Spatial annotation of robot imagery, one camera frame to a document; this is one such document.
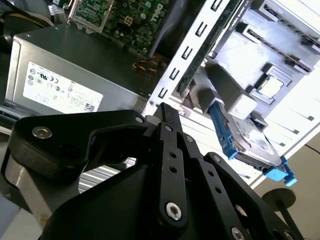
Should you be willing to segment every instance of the cable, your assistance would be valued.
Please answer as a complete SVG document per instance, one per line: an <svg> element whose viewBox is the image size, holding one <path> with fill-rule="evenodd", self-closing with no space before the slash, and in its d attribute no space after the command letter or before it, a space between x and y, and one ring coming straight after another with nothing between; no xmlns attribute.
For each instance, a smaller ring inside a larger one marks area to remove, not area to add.
<svg viewBox="0 0 320 240"><path fill-rule="evenodd" d="M49 24L47 21L44 21L43 19L39 19L39 18L36 18L32 15L30 15L29 13L19 9L18 7L16 7L15 5L13 5L11 2L9 2L8 0L0 0L1 3L3 3L4 5L8 6L9 8L11 8L14 12L16 12L17 14L20 14L24 17L27 17L29 18L30 20L33 20L33 21L36 21L36 22L39 22L41 26L43 26L44 22L46 24Z"/></svg>
<svg viewBox="0 0 320 240"><path fill-rule="evenodd" d="M156 56L153 56L152 58L150 59L146 59L146 60L142 60L142 61L138 61L138 62L135 62L132 64L132 67L134 69L140 69L140 70L143 70L143 71L149 71L149 72L156 72L157 70L154 69L154 68L150 68L150 67L144 67L144 66L141 66L140 64L145 64L145 63L149 63L151 60L155 59Z"/></svg>
<svg viewBox="0 0 320 240"><path fill-rule="evenodd" d="M42 28L45 28L44 25L42 25L42 24L39 23L38 21L35 21L33 18L24 16L24 15L22 15L22 14L20 14L20 13L14 12L14 11L8 11L8 12L4 12L4 13L0 14L0 17L1 17L2 19L4 19L4 17L6 17L6 16L16 17L16 18L20 18L20 19L25 19L25 20L28 20L28 21L30 21L30 22L32 22L32 23L34 23L34 24L42 27Z"/></svg>
<svg viewBox="0 0 320 240"><path fill-rule="evenodd" d="M306 144L305 146L320 155L320 151L318 151L317 149L314 149L312 146L309 146L308 144Z"/></svg>
<svg viewBox="0 0 320 240"><path fill-rule="evenodd" d="M40 14L36 14L36 13L33 13L33 12L29 12L29 11L26 11L26 13L30 14L31 16L37 18L37 19L41 19L43 21L45 21L46 23L48 23L50 26L54 26L55 24L50 21L48 18L46 18L45 16L42 16Z"/></svg>

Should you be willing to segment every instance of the bolt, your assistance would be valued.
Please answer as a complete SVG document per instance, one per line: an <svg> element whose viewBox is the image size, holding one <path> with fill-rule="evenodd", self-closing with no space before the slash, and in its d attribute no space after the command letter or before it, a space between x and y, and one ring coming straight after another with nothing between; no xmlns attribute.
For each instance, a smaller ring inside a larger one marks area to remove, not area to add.
<svg viewBox="0 0 320 240"><path fill-rule="evenodd" d="M236 227L233 227L231 229L232 232L232 236L235 240L245 240L244 235L242 234L242 232L240 232L240 230Z"/></svg>
<svg viewBox="0 0 320 240"><path fill-rule="evenodd" d="M45 126L36 126L32 129L32 135L38 139L48 139L52 136L52 131Z"/></svg>
<svg viewBox="0 0 320 240"><path fill-rule="evenodd" d="M182 217L180 207L178 207L178 205L173 202L169 202L166 204L165 211L166 214L168 214L168 216L175 221L179 221Z"/></svg>
<svg viewBox="0 0 320 240"><path fill-rule="evenodd" d="M192 137L190 137L190 136L186 136L186 139L190 142L190 143L193 143L193 138Z"/></svg>
<svg viewBox="0 0 320 240"><path fill-rule="evenodd" d="M135 120L136 120L137 122L139 122L139 123L143 123L143 122L144 122L144 120L143 120L141 117L139 117L139 116L136 116L136 117L135 117Z"/></svg>
<svg viewBox="0 0 320 240"><path fill-rule="evenodd" d="M212 154L212 157L214 160L216 160L218 163L221 162L220 158L218 158L216 155Z"/></svg>
<svg viewBox="0 0 320 240"><path fill-rule="evenodd" d="M287 231L284 232L284 235L286 236L286 238L288 240L294 240L294 238L290 235L290 233L288 233Z"/></svg>
<svg viewBox="0 0 320 240"><path fill-rule="evenodd" d="M169 127L168 125L165 125L165 129L167 129L169 132L172 132L172 131L173 131L172 128Z"/></svg>

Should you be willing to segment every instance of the green circuit board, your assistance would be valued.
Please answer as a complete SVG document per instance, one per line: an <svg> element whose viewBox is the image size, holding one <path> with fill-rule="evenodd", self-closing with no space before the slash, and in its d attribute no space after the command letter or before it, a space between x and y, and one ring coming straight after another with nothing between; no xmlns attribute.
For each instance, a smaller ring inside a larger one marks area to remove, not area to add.
<svg viewBox="0 0 320 240"><path fill-rule="evenodd" d="M110 8L107 0L83 0L75 15L87 22L100 27L103 23L105 12Z"/></svg>
<svg viewBox="0 0 320 240"><path fill-rule="evenodd" d="M110 0L83 0L76 16L101 26ZM169 11L170 0L115 0L103 33L147 54Z"/></svg>

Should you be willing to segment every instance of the black wire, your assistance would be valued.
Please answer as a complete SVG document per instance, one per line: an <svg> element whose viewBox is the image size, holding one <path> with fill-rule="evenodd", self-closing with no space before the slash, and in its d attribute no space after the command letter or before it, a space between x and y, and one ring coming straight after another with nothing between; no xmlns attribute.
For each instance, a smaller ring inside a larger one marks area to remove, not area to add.
<svg viewBox="0 0 320 240"><path fill-rule="evenodd" d="M19 14L19 15L21 15L22 16L22 14L20 14L19 12L16 12L16 11L6 11L6 12L4 12L4 13L2 13L1 14L1 18L2 19L6 19L6 17L8 16L8 17L14 17L14 18L16 18L16 16L14 16L13 14ZM44 25L41 23L41 22L39 22L39 21L36 21L36 20L34 20L34 19L31 19L31 18L29 18L29 17L27 17L27 16L24 16L26 19L29 19L29 21L32 21L32 23L33 24L35 24L35 25L37 25L37 26L39 26L39 27L41 27L41 28L44 28Z"/></svg>
<svg viewBox="0 0 320 240"><path fill-rule="evenodd" d="M320 151L318 151L317 149L313 148L312 146L309 146L308 144L305 145L307 148L310 148L311 150L315 151L317 154L320 155Z"/></svg>
<svg viewBox="0 0 320 240"><path fill-rule="evenodd" d="M20 8L16 7L15 5L13 5L8 0L0 0L0 2L3 3L4 5L8 6L9 8L11 8L12 10L14 10L18 14L21 14L21 15L27 17L27 18L30 18L30 19L32 19L32 20L34 20L36 22L39 22L42 25L49 26L49 24L46 21L30 15L29 13L27 13L27 12L21 10Z"/></svg>

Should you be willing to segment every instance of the white label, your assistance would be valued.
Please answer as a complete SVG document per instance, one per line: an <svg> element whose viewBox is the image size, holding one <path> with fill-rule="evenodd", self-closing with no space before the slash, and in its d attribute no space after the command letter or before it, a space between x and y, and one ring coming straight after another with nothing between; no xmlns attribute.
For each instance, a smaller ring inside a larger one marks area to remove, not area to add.
<svg viewBox="0 0 320 240"><path fill-rule="evenodd" d="M103 95L29 62L23 96L64 114L91 113Z"/></svg>
<svg viewBox="0 0 320 240"><path fill-rule="evenodd" d="M52 4L52 5L49 5L48 7L49 7L49 12L51 16L64 13L64 10L56 5Z"/></svg>
<svg viewBox="0 0 320 240"><path fill-rule="evenodd" d="M265 135L260 132L254 123L249 119L246 118L245 120L240 120L233 118L236 125L240 130L241 136L253 147L258 147L266 153L271 155L274 154L270 147L270 143L266 140Z"/></svg>

